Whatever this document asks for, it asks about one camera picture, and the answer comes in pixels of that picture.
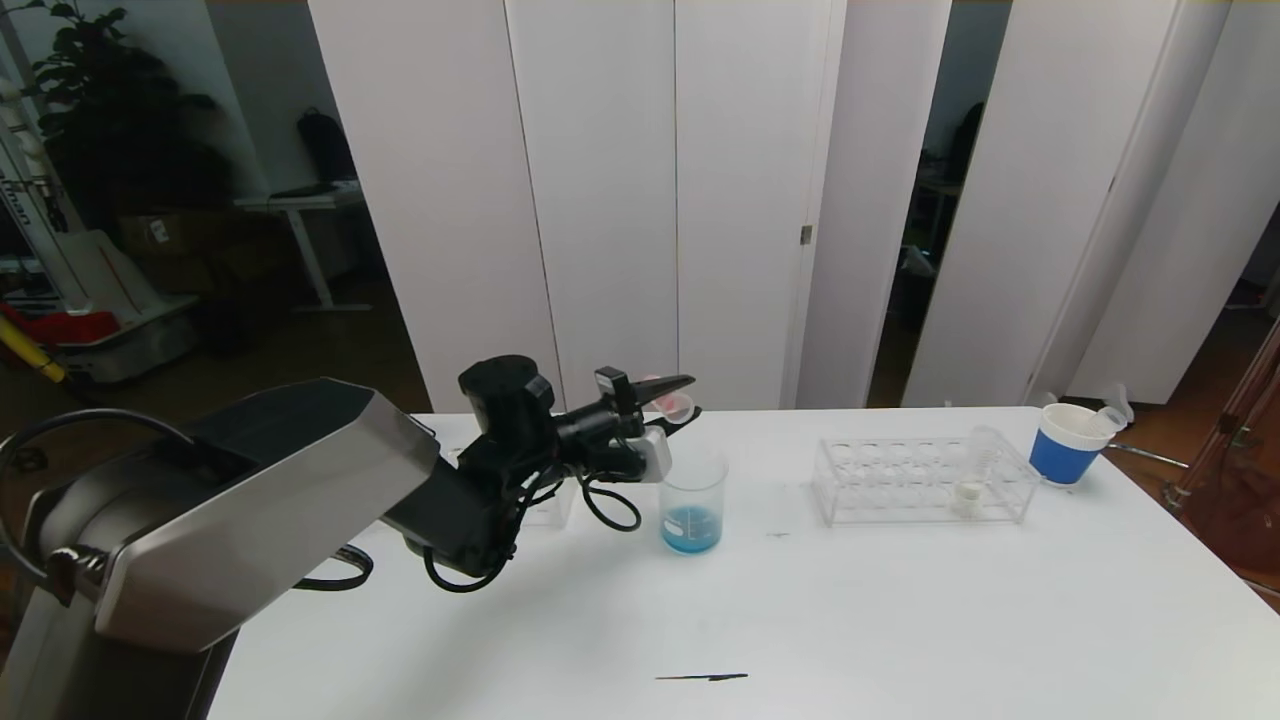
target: white partition panel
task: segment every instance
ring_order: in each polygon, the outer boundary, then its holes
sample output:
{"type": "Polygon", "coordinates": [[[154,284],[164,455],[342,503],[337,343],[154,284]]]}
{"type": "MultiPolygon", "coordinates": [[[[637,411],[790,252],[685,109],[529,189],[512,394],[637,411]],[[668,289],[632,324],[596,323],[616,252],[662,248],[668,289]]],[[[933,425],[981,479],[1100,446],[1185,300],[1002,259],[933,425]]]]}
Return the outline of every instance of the white partition panel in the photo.
{"type": "Polygon", "coordinates": [[[593,372],[678,368],[675,5],[508,0],[516,83],[570,407],[593,372]]]}
{"type": "Polygon", "coordinates": [[[475,360],[562,396],[500,0],[311,0],[378,240],[436,411],[475,360]]]}
{"type": "Polygon", "coordinates": [[[854,3],[822,193],[800,407],[861,407],[951,0],[854,3]]]}
{"type": "MultiPolygon", "coordinates": [[[[1076,273],[1075,286],[1059,318],[1028,398],[1080,395],[1071,377],[1102,320],[1116,282],[1133,254],[1156,192],[1169,170],[1196,97],[1217,47],[1230,3],[1181,0],[1165,50],[1152,78],[1129,149],[1115,184],[1102,205],[1098,224],[1076,273]]],[[[1091,393],[1105,393],[1120,378],[1103,377],[1091,393]]]]}
{"type": "Polygon", "coordinates": [[[1280,4],[1234,3],[1073,395],[1167,402],[1280,201],[1280,4]]]}
{"type": "Polygon", "coordinates": [[[712,409],[786,395],[831,14],[829,0],[676,0],[680,370],[712,409]]]}
{"type": "Polygon", "coordinates": [[[1023,401],[1176,0],[1014,3],[902,401],[1023,401]]]}

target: doorway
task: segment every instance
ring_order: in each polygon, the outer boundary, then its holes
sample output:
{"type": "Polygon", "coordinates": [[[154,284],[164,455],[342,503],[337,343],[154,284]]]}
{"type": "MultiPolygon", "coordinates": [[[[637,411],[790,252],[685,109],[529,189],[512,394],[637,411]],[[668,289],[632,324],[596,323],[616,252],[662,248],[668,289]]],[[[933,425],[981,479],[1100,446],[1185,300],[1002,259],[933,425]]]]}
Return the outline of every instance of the doorway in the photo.
{"type": "Polygon", "coordinates": [[[933,296],[1009,23],[1009,1],[951,5],[868,407],[897,407],[933,296]]]}

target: clear plastic container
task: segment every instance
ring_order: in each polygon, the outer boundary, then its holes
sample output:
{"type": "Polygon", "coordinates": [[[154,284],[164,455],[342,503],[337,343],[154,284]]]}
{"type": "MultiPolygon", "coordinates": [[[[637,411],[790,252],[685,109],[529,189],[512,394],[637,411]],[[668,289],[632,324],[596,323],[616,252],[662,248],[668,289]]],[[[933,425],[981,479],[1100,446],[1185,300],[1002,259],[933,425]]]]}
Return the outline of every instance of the clear plastic container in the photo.
{"type": "Polygon", "coordinates": [[[1039,473],[1000,432],[968,438],[823,439],[813,489],[828,525],[1021,523],[1039,473]]]}
{"type": "Polygon", "coordinates": [[[723,532],[728,461],[704,448],[672,447],[671,471],[658,489],[659,530],[682,555],[716,547],[723,532]]]}

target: white table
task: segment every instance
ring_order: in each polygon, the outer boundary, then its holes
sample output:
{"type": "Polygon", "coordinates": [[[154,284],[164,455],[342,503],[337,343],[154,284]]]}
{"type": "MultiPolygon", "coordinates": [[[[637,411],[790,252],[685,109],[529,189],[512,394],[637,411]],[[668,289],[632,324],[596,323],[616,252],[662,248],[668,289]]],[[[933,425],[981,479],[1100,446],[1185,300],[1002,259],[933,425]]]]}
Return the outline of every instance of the white table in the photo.
{"type": "Polygon", "coordinates": [[[293,240],[298,243],[302,254],[302,264],[306,266],[307,278],[315,288],[320,305],[300,307],[300,310],[369,310],[370,305],[335,305],[333,293],[329,291],[329,281],[324,277],[316,249],[311,243],[311,234],[307,233],[307,224],[302,218],[303,211],[311,210],[338,210],[348,205],[365,201],[365,195],[360,190],[335,190],[320,195],[307,195],[305,197],[242,197],[236,201],[236,206],[242,210],[256,213],[284,213],[289,219],[289,228],[293,231],[293,240]]]}
{"type": "MultiPolygon", "coordinates": [[[[215,719],[1235,719],[1280,712],[1280,620],[1106,460],[1023,525],[820,527],[819,437],[993,425],[1034,409],[709,413],[672,443],[730,471],[724,537],[664,548],[579,502],[526,529],[493,585],[436,589],[399,536],[346,593],[289,592],[241,632],[215,719]],[[748,673],[724,682],[662,675],[748,673]]],[[[422,416],[445,447],[470,416],[422,416]]]]}

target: blue cup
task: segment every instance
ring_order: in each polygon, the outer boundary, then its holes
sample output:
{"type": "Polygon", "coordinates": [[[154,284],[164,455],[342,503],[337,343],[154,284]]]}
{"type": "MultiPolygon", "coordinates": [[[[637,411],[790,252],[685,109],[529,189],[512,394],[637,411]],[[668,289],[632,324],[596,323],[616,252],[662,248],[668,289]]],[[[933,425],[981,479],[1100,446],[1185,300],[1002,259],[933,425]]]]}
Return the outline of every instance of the blue cup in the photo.
{"type": "Polygon", "coordinates": [[[1079,405],[1055,402],[1041,414],[1032,466],[1051,483],[1074,486],[1080,482],[1115,432],[1092,427],[1093,411],[1079,405]]]}

